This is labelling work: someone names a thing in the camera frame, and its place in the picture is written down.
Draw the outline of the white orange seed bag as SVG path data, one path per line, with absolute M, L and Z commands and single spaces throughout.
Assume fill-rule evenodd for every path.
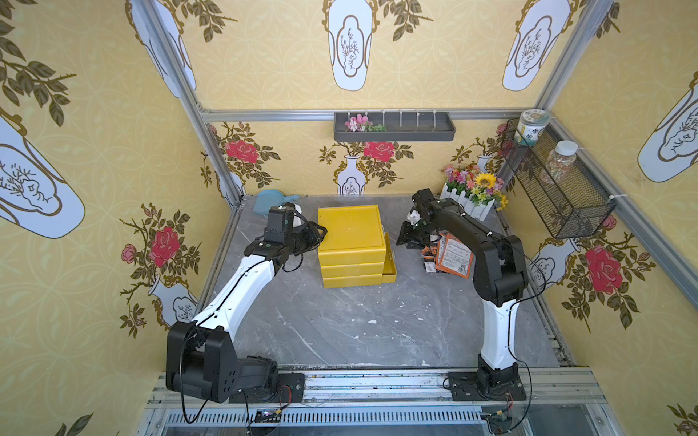
M 471 250 L 448 232 L 441 232 L 436 254 L 436 271 L 470 278 L 474 256 Z

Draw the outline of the yellow bottom drawer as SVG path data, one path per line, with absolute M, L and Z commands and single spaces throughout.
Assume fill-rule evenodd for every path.
M 382 274 L 382 284 L 395 283 L 397 278 L 396 261 L 388 232 L 385 232 L 385 263 Z

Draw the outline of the yellow three-drawer cabinet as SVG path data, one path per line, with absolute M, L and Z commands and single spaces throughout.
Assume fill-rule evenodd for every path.
M 377 205 L 320 208 L 318 224 L 327 230 L 318 249 L 326 289 L 383 283 L 387 242 Z

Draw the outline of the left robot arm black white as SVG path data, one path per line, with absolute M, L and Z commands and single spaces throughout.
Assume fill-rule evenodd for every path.
M 245 248 L 240 265 L 214 300 L 190 322 L 175 323 L 167 336 L 165 386 L 183 398 L 224 403 L 242 393 L 271 400 L 279 389 L 278 363 L 238 357 L 234 338 L 260 292 L 291 256 L 316 250 L 327 229 L 305 222 L 267 228 Z

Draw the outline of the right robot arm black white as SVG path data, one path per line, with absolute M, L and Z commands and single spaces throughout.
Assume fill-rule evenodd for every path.
M 437 199 L 429 189 L 412 196 L 413 208 L 397 239 L 410 249 L 423 248 L 439 232 L 448 232 L 474 255 L 474 290 L 484 305 L 484 341 L 478 355 L 478 383 L 488 395 L 521 383 L 514 357 L 516 311 L 529 283 L 521 240 L 498 234 L 468 215 L 452 199 Z

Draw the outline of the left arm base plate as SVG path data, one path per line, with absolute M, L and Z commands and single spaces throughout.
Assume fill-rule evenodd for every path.
M 301 403 L 304 400 L 305 376 L 301 372 L 280 372 L 275 376 L 269 387 L 235 391 L 229 403 L 275 403 L 287 405 Z

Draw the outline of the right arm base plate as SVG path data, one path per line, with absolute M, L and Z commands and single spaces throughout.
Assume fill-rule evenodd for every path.
M 449 372 L 445 388 L 454 401 L 523 401 L 525 387 L 518 374 L 492 375 L 483 371 Z

